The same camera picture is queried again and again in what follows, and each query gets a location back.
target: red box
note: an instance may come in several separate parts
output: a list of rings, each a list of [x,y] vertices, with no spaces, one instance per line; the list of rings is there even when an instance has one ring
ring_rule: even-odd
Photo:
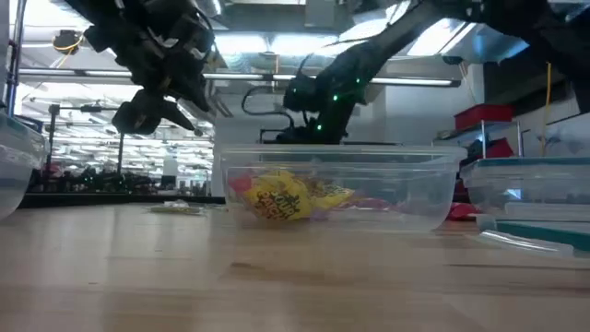
[[[511,122],[513,120],[513,107],[509,105],[473,106],[454,116],[454,129],[461,130],[477,125],[485,121]]]

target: clear plastic container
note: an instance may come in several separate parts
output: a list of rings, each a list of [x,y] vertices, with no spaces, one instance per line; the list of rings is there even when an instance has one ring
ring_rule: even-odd
[[[590,221],[589,158],[479,160],[461,171],[469,198],[502,219]]]
[[[18,207],[46,155],[41,134],[0,113],[0,220]]]
[[[245,225],[429,231],[447,216],[463,148],[243,145],[221,149]]]

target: table surface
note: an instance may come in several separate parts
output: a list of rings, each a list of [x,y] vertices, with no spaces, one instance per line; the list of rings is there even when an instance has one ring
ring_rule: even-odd
[[[590,263],[430,234],[237,230],[142,206],[0,222],[0,331],[587,331]]]

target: laboratory workbench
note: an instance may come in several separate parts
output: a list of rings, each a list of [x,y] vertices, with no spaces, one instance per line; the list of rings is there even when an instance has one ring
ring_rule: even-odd
[[[0,221],[0,331],[587,331],[590,263],[430,234],[237,229],[223,209]]]

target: metal pole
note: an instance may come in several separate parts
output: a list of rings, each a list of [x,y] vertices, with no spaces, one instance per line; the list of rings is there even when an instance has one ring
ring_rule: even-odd
[[[488,149],[486,147],[486,122],[481,120],[481,150],[483,151],[483,159],[488,157]]]
[[[15,31],[12,37],[12,56],[10,57],[10,68],[7,73],[6,82],[6,106],[8,117],[15,114],[15,105],[17,101],[18,70],[20,68],[20,50],[22,48],[22,39],[25,29],[25,7],[27,0],[18,0],[17,19],[15,21]]]
[[[43,191],[49,190],[49,175],[52,168],[52,155],[53,155],[53,134],[55,133],[55,118],[59,114],[59,105],[54,104],[49,106],[49,114],[52,115],[52,121],[49,125],[49,154],[47,155],[47,161],[45,162],[45,172],[43,174]]]
[[[520,129],[520,121],[516,122],[516,130],[518,131],[518,157],[525,156],[525,148],[523,147],[523,132]]]
[[[123,140],[124,140],[125,134],[121,133],[121,138],[119,138],[119,158],[118,158],[118,164],[117,164],[117,174],[121,175],[121,167],[123,166]]]

